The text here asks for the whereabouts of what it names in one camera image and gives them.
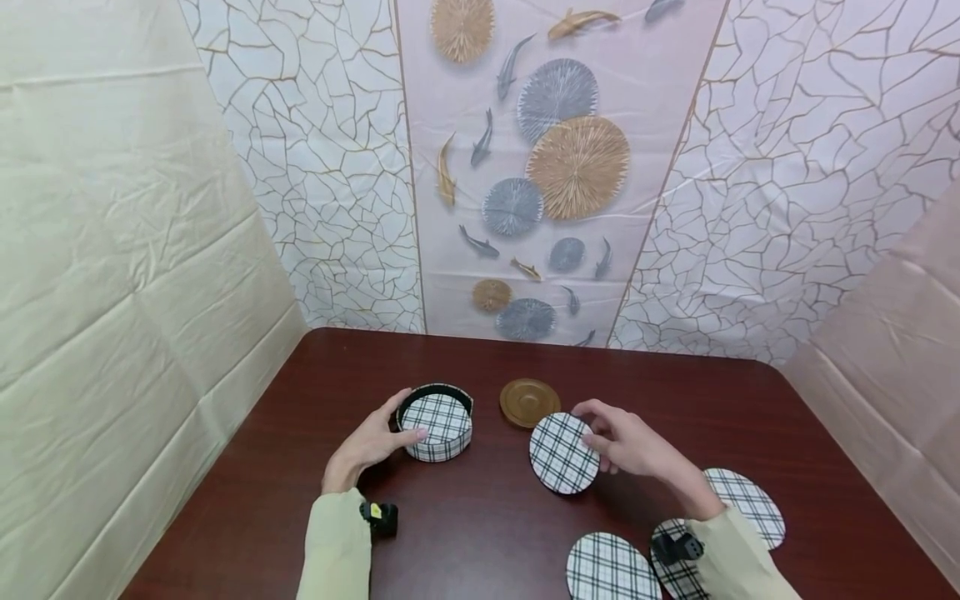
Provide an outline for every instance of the plaid box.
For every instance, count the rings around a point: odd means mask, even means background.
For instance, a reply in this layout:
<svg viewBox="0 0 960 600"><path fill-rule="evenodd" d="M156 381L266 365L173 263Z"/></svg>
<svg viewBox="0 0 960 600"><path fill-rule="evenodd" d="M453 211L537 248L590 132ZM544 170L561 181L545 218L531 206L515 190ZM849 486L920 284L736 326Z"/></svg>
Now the plaid box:
<svg viewBox="0 0 960 600"><path fill-rule="evenodd" d="M650 564L613 534L588 534L566 557L566 585L573 600L660 600Z"/></svg>
<svg viewBox="0 0 960 600"><path fill-rule="evenodd" d="M654 535L651 538L651 548L653 540L661 535L667 535L672 540L677 540L686 533L686 522L683 519L672 518L657 526ZM708 600L709 594L704 591L700 583L700 572L697 569L696 561L676 561L667 566L660 562L657 553L650 552L650 563L653 565L654 572L663 587L670 592L670 596L676 600Z"/></svg>
<svg viewBox="0 0 960 600"><path fill-rule="evenodd" d="M767 492L743 475L725 468L708 468L704 475L724 504L736 507L756 526L767 548L773 550L783 543L786 523Z"/></svg>
<svg viewBox="0 0 960 600"><path fill-rule="evenodd" d="M600 455L582 442L586 423L568 413L547 415L530 436L530 464L544 486L556 493L582 492L597 476Z"/></svg>
<svg viewBox="0 0 960 600"><path fill-rule="evenodd" d="M425 427L428 436L407 446L407 453L425 463L441 463L460 454L472 437L472 411L473 398L460 388L445 383L418 387L396 411L396 422L401 430Z"/></svg>

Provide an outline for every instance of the dark red table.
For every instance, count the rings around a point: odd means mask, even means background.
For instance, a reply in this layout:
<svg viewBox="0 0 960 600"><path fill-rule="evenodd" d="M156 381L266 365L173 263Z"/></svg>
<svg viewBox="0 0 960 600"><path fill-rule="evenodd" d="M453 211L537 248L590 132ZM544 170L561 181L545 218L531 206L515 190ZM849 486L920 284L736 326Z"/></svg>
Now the dark red table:
<svg viewBox="0 0 960 600"><path fill-rule="evenodd" d="M549 383L565 410L594 396L633 410L701 467L756 481L786 519L773 556L805 600L955 597L770 367L338 329L300 342L123 597L293 598L327 458L388 396L433 381L473 395L473 441L437 465L400 452L361 482L401 510L399 536L374 547L371 598L558 600L583 534L646 553L653 528L680 515L672 498L630 475L601 475L573 498L548 491L529 432L500 414L500 389L519 377Z"/></svg>

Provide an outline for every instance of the wrist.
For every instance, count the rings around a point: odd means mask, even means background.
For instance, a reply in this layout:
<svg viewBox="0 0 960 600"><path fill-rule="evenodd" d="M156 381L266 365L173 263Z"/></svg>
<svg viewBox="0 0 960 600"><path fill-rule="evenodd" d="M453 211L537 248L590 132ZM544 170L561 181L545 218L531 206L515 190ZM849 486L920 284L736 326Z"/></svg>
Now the wrist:
<svg viewBox="0 0 960 600"><path fill-rule="evenodd" d="M335 453L326 464L321 495L349 492L357 486L362 470L358 461L339 452Z"/></svg>
<svg viewBox="0 0 960 600"><path fill-rule="evenodd" d="M703 472L692 463L690 467L667 484L680 500L686 516L698 521L709 521L722 515L727 510L727 505L713 491Z"/></svg>

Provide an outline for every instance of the beige sleeve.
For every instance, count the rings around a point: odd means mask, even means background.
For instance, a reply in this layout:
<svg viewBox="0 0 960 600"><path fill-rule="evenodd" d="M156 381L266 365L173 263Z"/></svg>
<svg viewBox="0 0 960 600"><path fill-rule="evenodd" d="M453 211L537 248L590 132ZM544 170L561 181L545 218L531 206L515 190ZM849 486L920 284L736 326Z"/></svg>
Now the beige sleeve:
<svg viewBox="0 0 960 600"><path fill-rule="evenodd" d="M371 542L363 502L354 488L313 503L297 600L368 600Z"/></svg>
<svg viewBox="0 0 960 600"><path fill-rule="evenodd" d="M704 591L715 600L799 600L774 565L756 528L735 508L709 521L688 520L704 545L697 561Z"/></svg>

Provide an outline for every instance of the left hand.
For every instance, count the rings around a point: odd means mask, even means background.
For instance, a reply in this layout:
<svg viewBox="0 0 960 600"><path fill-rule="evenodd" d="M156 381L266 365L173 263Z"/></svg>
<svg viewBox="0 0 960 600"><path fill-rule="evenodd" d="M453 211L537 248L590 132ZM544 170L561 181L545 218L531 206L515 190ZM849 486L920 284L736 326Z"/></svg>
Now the left hand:
<svg viewBox="0 0 960 600"><path fill-rule="evenodd" d="M400 390L376 409L344 440L326 464L321 493L347 492L355 488L360 473L384 461L394 450L426 440L426 429L391 433L390 416L410 395Z"/></svg>

